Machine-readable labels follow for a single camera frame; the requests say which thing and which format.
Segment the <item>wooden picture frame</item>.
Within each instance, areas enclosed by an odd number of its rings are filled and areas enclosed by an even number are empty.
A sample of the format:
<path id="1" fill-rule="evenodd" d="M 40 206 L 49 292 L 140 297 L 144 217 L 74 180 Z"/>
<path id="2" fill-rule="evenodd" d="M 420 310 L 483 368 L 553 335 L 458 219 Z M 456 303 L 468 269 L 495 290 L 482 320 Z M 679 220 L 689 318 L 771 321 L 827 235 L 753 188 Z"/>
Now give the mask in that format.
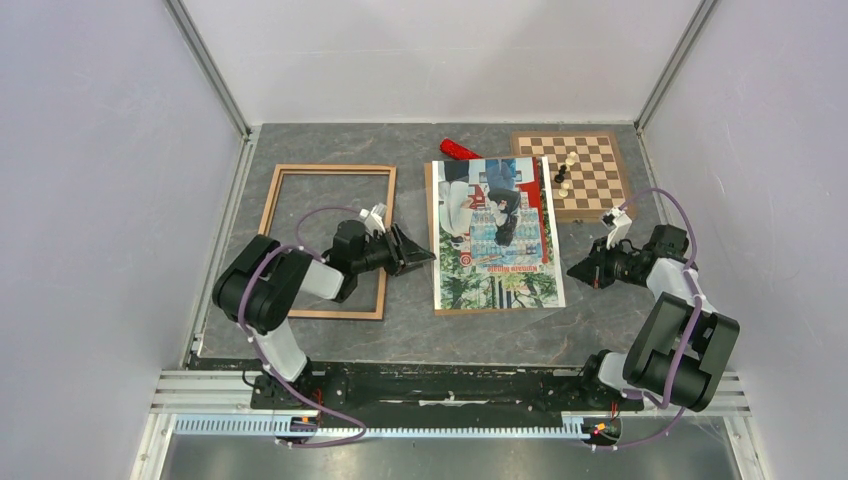
<path id="1" fill-rule="evenodd" d="M 292 175 L 353 175 L 353 176 L 386 176 L 388 178 L 387 190 L 387 212 L 382 216 L 383 223 L 391 226 L 394 220 L 395 190 L 397 172 L 392 165 L 343 165 L 343 164 L 277 164 L 271 177 L 271 184 L 267 193 L 258 233 L 269 235 L 271 225 L 279 199 L 279 194 L 285 176 Z M 290 316 L 293 318 L 310 318 L 325 320 L 363 320 L 382 321 L 385 311 L 385 298 L 388 275 L 381 271 L 378 275 L 376 289 L 376 306 L 373 311 L 334 311 L 315 309 L 292 309 Z"/>

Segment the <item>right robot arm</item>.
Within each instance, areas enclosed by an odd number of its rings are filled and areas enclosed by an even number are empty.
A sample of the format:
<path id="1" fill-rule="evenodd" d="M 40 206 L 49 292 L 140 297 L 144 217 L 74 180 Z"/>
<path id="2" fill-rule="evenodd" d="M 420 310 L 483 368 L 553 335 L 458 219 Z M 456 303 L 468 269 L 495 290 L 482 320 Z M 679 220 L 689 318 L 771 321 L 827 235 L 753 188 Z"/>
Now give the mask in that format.
<path id="1" fill-rule="evenodd" d="M 633 247 L 595 240 L 588 255 L 567 271 L 595 289 L 616 282 L 647 288 L 655 303 L 625 353 L 604 349 L 589 357 L 577 382 L 580 400 L 602 408 L 617 393 L 640 393 L 658 405 L 704 410 L 712 401 L 736 345 L 739 323 L 718 312 L 698 283 L 687 252 L 687 233 L 657 225 L 648 242 Z"/>

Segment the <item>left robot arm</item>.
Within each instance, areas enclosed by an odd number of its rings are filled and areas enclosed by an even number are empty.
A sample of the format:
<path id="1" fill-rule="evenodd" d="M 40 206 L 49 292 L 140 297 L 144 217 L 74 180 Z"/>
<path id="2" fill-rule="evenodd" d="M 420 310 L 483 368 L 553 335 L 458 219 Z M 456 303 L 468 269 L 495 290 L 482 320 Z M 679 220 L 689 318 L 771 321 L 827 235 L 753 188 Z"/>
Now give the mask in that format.
<path id="1" fill-rule="evenodd" d="M 216 280 L 212 300 L 246 334 L 276 396 L 301 408 L 315 401 L 316 388 L 312 362 L 289 322 L 298 295 L 343 303 L 364 273 L 400 276 L 435 258 L 396 224 L 382 231 L 361 220 L 342 221 L 319 256 L 258 234 Z"/>

